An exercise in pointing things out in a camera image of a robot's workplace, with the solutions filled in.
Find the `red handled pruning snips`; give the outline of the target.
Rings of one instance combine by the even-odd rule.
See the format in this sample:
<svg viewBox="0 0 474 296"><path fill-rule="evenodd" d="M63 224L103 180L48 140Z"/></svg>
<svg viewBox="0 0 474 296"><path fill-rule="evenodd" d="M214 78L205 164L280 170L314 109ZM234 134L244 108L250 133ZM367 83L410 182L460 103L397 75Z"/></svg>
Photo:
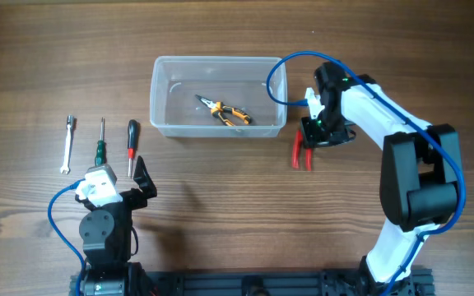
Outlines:
<svg viewBox="0 0 474 296"><path fill-rule="evenodd" d="M291 152L291 167L293 169L300 168L300 151L304 149L304 166L307 171L312 170L312 157L313 150L304 146L304 137L301 130L298 130L295 134L294 144Z"/></svg>

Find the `black red handled screwdriver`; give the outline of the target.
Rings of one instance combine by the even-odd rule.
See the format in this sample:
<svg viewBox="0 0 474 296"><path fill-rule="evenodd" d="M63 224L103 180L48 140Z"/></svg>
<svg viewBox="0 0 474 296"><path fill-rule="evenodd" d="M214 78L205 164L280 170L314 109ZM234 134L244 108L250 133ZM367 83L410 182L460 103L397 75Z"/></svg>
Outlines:
<svg viewBox="0 0 474 296"><path fill-rule="evenodd" d="M128 176L132 177L132 166L136 154L139 134L139 123L131 119L128 123Z"/></svg>

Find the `clear plastic storage container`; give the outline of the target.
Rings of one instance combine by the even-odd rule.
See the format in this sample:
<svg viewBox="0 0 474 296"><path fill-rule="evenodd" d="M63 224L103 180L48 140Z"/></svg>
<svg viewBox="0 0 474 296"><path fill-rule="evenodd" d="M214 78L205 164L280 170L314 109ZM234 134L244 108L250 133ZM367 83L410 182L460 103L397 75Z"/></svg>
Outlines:
<svg viewBox="0 0 474 296"><path fill-rule="evenodd" d="M153 67L150 121L167 137L275 137L286 124L286 69L277 57L161 56ZM226 126L198 98L243 110Z"/></svg>

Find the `orange black needle nose pliers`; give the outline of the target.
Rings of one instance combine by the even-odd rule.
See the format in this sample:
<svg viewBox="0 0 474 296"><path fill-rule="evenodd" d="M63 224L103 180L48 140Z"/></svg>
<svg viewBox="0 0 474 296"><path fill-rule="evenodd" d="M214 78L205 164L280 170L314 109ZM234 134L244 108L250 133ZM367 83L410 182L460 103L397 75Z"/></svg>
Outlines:
<svg viewBox="0 0 474 296"><path fill-rule="evenodd" d="M220 120L226 126L234 126L234 124L226 117L226 114L239 118L245 125L249 125L253 121L252 118L242 109L226 105L221 101L212 101L201 95L195 95L195 97L210 109L211 115L214 118Z"/></svg>

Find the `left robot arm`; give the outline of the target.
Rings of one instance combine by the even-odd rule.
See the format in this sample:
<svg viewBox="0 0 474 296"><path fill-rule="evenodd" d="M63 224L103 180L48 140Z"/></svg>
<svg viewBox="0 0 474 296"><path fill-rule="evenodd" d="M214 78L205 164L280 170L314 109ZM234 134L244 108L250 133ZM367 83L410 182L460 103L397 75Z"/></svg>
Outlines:
<svg viewBox="0 0 474 296"><path fill-rule="evenodd" d="M118 192L117 177L108 164L88 169L77 185L75 199L89 213L81 220L84 269L71 277L70 295L157 295L156 286L139 262L132 212L147 207L157 196L142 157L137 158L133 180L137 188Z"/></svg>

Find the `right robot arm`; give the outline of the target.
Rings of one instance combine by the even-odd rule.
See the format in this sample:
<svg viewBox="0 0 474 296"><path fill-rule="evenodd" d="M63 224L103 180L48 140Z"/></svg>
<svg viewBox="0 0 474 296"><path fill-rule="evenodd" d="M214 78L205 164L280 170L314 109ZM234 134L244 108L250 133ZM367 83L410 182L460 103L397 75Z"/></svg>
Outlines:
<svg viewBox="0 0 474 296"><path fill-rule="evenodd" d="M316 86L305 99L309 116L296 133L292 166L299 149L312 161L315 148L354 141L351 126L363 130L381 149L379 199L386 216L373 249L357 271L336 273L336 281L361 295L401 292L412 285L411 264L425 240L458 208L454 167L432 146L437 143L461 166L458 134L448 124L433 126L390 100L370 76L349 77L337 64L325 62L314 72Z"/></svg>

